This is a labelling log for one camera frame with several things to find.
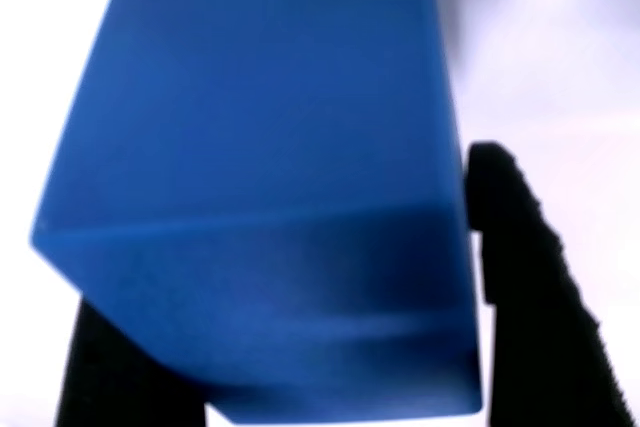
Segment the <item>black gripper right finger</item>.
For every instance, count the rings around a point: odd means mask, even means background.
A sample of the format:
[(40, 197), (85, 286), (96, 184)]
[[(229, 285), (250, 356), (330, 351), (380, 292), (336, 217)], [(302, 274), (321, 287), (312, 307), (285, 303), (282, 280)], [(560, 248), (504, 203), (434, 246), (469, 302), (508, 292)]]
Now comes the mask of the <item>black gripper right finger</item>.
[(496, 309), (492, 426), (633, 426), (560, 238), (515, 158), (474, 143), (467, 212), (481, 235), (484, 296)]

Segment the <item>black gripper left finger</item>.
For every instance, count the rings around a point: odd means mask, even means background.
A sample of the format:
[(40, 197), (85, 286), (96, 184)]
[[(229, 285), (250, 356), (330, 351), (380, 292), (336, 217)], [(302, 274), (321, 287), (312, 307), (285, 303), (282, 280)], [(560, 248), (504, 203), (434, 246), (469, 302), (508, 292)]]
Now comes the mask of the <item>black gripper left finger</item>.
[(55, 424), (200, 427), (206, 414), (198, 387), (158, 364), (81, 300)]

